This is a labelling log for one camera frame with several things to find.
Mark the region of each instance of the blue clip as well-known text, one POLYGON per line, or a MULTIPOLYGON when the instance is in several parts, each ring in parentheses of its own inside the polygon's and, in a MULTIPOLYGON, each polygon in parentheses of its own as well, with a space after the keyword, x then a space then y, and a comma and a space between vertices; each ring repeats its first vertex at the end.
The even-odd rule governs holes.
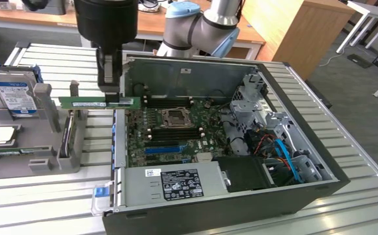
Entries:
POLYGON ((109 197, 110 187, 96 188, 96 197, 109 197))

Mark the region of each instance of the gray carpet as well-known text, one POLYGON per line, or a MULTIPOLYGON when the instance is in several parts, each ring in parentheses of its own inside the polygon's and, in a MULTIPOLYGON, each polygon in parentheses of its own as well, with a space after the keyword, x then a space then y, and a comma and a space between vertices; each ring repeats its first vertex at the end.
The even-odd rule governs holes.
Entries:
MULTIPOLYGON (((342 34, 337 39, 322 64, 337 55, 336 50, 345 37, 342 34)), ((0 28, 2 63, 18 41, 81 46, 80 35, 0 28)), ((378 68, 361 68, 346 58, 353 53, 373 61, 358 48, 348 47, 344 56, 334 58, 328 66, 317 68, 310 81, 332 101, 332 112, 378 163, 378 98, 373 96, 378 89, 378 68)))

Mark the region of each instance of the warning label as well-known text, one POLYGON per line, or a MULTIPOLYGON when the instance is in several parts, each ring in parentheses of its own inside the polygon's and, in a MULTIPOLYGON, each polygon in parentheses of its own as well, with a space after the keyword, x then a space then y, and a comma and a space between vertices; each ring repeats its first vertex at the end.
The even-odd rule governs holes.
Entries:
POLYGON ((168 201, 204 196, 197 169, 162 172, 162 183, 168 201))
POLYGON ((0 96, 10 110, 30 113, 37 110, 34 98, 29 95, 29 85, 25 82, 0 82, 0 96))

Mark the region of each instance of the blue cable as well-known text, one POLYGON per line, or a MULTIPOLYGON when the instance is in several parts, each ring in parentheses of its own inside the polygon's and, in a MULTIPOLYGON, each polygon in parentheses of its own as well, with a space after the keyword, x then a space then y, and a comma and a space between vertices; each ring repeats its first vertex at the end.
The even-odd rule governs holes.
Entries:
POLYGON ((284 152, 284 154, 285 154, 285 156, 286 156, 288 163, 289 163, 289 165, 290 165, 290 167, 292 167, 292 169, 293 169, 294 178, 296 178, 296 180, 298 180, 301 183, 304 183, 302 179, 300 178, 298 172, 297 172, 297 170, 296 170, 296 167, 294 167, 294 164, 293 164, 293 161, 292 161, 292 157, 290 157, 290 155, 289 155, 289 152, 288 152, 288 149, 286 149, 286 146, 285 146, 282 140, 281 140, 281 139, 277 139, 277 143, 280 144, 280 147, 281 147, 281 149, 282 149, 282 152, 284 152))

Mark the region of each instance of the green ram module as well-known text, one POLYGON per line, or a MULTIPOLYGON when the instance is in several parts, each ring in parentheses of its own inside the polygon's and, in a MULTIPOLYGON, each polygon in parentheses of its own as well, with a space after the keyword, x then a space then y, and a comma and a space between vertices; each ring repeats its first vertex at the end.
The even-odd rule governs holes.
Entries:
POLYGON ((122 97, 120 102, 106 102, 105 97, 60 97, 64 109, 141 109, 141 97, 122 97))

